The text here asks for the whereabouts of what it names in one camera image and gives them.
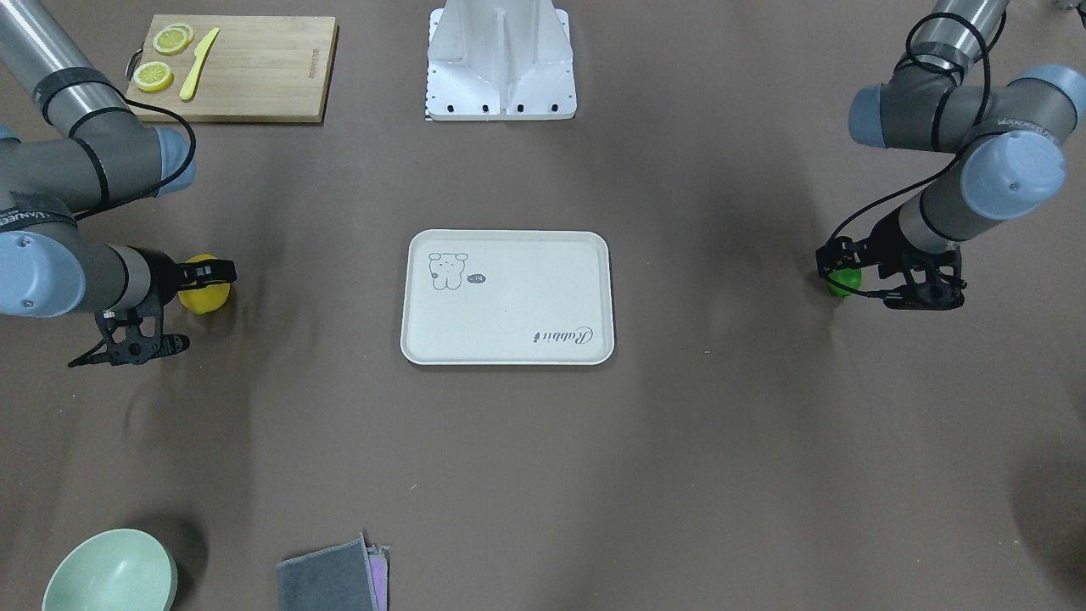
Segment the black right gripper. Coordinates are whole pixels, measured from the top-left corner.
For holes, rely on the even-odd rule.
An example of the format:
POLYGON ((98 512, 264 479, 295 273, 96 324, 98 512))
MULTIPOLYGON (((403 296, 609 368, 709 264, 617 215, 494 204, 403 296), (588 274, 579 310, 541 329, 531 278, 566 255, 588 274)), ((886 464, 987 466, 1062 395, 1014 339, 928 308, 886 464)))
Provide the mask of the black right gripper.
POLYGON ((96 313, 94 323, 101 339, 67 362, 84 365, 143 365, 160 357, 177 356, 188 351, 190 338, 164 333, 165 306, 179 289, 233 283, 238 279, 233 260, 193 260, 178 264, 169 255, 153 249, 132 249, 135 259, 126 263, 129 289, 135 295, 123 313, 96 313))

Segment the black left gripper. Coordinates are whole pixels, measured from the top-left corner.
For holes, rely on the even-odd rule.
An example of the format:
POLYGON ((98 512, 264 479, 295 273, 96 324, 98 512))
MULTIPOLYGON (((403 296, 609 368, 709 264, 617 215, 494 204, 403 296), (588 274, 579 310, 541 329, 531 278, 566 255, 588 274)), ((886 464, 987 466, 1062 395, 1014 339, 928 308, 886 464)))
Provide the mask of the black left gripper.
POLYGON ((842 268, 862 271, 874 266, 874 260, 881 278, 900 273, 904 279, 882 298, 888 309, 951 311, 965 305, 967 281, 958 244, 935 232, 915 206, 900 206, 888 214, 866 241, 848 237, 826 241, 817 250, 817 273, 828 279, 842 268))

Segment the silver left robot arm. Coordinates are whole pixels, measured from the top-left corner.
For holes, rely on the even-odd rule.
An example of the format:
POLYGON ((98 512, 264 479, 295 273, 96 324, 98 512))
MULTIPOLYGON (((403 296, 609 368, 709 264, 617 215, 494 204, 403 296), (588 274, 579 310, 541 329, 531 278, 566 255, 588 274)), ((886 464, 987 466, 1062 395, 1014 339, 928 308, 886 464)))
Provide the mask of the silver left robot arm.
POLYGON ((1055 198, 1063 143, 1083 124, 1083 75, 1044 64, 992 85, 1005 1, 940 1, 907 38, 891 80, 854 97, 856 143, 950 154, 938 173, 899 191, 904 203, 854 240, 837 228, 817 273, 837 295, 886 308, 949 311, 965 303, 960 247, 1055 198))

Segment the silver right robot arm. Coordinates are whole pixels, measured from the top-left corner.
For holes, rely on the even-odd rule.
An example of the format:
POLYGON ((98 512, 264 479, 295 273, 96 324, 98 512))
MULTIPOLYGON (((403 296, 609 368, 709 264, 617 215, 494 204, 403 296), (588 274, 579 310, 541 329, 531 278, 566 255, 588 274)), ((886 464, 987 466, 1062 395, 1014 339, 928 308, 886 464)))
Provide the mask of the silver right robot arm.
POLYGON ((3 65, 59 133, 25 143, 3 128, 1 311, 8 317, 92 314, 98 342, 81 365, 141 365, 179 355, 189 338, 168 334, 176 295, 236 282, 232 260, 179 263, 153 249, 94 244, 79 221, 191 184, 193 128, 150 127, 137 102, 97 71, 39 1, 4 1, 3 65))

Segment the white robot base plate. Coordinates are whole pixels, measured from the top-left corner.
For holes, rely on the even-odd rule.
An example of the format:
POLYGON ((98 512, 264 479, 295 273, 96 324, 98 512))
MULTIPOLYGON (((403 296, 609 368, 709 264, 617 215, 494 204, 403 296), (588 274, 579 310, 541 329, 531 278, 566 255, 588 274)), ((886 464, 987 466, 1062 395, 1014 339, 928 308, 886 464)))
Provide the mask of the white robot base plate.
POLYGON ((551 1, 447 1, 428 27, 427 120, 577 115, 570 18, 551 1))

